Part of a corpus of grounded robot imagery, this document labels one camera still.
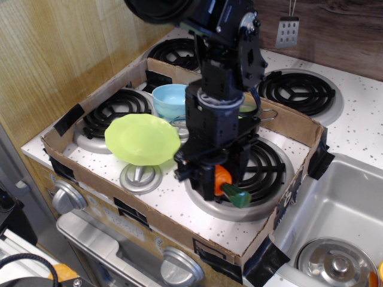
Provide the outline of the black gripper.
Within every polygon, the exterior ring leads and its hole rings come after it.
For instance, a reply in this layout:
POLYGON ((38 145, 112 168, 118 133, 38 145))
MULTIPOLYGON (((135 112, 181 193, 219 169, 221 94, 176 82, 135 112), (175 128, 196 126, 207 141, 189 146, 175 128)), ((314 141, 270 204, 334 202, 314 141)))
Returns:
POLYGON ((245 102, 241 91, 232 100, 215 99, 200 87, 186 88, 186 125, 188 141, 175 154, 179 181, 191 180, 191 187, 205 201, 215 198, 215 166, 222 165, 239 185, 250 157, 250 142, 256 138, 260 124, 256 113, 261 111, 261 100, 256 88, 250 89, 256 111, 240 118, 240 107, 245 102))

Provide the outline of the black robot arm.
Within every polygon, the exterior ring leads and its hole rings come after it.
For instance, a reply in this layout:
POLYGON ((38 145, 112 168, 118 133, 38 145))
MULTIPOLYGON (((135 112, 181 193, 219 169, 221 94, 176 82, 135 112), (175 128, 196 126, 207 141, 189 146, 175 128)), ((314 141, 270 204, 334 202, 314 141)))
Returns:
POLYGON ((204 200, 215 199, 215 169, 224 167, 238 185, 257 138, 261 107, 241 112, 245 94, 260 102, 256 87, 265 78, 253 1, 127 1, 151 24, 189 31, 201 79, 186 88, 188 141, 175 154, 179 181, 189 180, 204 200))

